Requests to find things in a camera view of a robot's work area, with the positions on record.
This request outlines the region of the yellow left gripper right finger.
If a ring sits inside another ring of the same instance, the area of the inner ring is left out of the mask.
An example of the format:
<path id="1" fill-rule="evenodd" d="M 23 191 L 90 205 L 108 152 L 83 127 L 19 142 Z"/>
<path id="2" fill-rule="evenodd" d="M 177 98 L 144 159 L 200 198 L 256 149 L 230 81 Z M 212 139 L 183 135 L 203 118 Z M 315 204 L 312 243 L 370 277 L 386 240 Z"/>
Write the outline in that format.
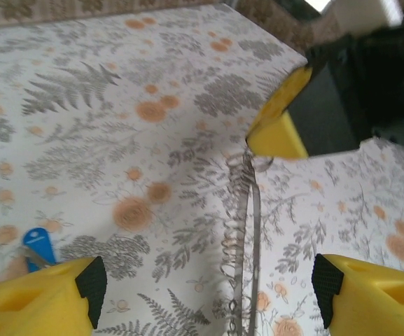
<path id="1" fill-rule="evenodd" d="M 404 272 L 334 254 L 317 254 L 312 285 L 331 335 L 404 336 Z"/>

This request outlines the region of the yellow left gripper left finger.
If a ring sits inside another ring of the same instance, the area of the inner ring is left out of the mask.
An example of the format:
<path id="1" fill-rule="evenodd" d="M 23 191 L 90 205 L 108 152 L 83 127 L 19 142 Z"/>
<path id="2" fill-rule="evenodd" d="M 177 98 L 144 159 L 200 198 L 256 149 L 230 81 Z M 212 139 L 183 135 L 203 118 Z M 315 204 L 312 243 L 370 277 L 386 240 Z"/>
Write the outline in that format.
<path id="1" fill-rule="evenodd" d="M 91 335 L 106 287 L 99 256 L 0 282 L 0 335 Z"/>

